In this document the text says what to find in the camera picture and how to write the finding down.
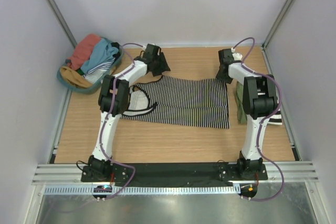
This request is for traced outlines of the thin striped black tank top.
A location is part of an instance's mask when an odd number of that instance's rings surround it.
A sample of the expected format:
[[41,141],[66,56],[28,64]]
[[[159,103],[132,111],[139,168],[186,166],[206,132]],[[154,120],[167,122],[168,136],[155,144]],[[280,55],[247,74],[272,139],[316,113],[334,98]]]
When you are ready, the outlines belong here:
[[122,119],[228,129],[228,91],[218,79],[186,80],[162,76],[130,88]]

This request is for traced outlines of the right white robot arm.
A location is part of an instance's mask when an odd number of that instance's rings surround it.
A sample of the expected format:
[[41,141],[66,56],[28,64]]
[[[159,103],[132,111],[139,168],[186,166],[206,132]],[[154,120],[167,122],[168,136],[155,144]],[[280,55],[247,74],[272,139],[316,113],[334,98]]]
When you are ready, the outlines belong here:
[[270,75],[249,69],[233,49],[218,52],[219,70],[216,78],[226,84],[236,80],[243,85],[243,111],[247,115],[247,132],[241,156],[247,161],[262,158],[262,144],[269,119],[279,110],[276,84]]

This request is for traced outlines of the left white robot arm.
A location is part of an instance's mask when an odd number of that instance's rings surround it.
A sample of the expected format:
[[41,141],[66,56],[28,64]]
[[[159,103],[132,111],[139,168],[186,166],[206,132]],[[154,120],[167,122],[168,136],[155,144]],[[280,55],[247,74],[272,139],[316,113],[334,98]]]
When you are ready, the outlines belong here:
[[98,99],[101,111],[99,133],[89,157],[89,165],[97,165],[93,169],[93,176],[98,181],[106,182],[111,177],[111,168],[105,164],[112,162],[114,135],[121,115],[128,108],[130,86],[149,72],[158,76],[166,71],[170,71],[170,68],[162,49],[148,44],[127,68],[104,77]]

